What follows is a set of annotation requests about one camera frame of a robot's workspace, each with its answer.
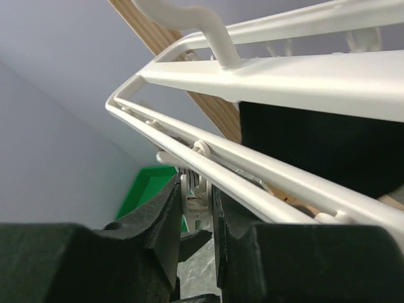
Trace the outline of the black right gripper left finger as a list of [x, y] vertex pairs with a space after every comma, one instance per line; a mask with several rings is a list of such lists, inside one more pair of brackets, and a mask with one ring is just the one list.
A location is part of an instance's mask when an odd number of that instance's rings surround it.
[[172, 290], [179, 260], [181, 198], [181, 175], [176, 174], [154, 197], [100, 231], [107, 237], [140, 242]]

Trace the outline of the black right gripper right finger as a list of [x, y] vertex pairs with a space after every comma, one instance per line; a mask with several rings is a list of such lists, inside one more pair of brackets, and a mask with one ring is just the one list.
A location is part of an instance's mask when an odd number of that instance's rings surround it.
[[224, 191], [213, 188], [217, 285], [221, 290], [262, 290], [255, 225], [261, 220]]

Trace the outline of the white end hanger clip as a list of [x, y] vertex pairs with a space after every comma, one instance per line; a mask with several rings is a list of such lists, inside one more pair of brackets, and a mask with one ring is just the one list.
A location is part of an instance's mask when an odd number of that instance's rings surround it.
[[187, 231], [194, 233], [202, 229], [202, 222], [207, 222], [208, 230], [212, 231], [212, 184], [166, 151], [159, 151], [156, 159], [161, 164], [175, 167], [181, 175], [182, 216]]

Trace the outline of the striped grey boxer underwear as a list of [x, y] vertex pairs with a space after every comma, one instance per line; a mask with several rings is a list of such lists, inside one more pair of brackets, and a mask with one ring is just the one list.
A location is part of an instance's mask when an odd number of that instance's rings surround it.
[[205, 156], [174, 139], [167, 153], [246, 208], [263, 207], [272, 196], [269, 187], [252, 174], [224, 160]]

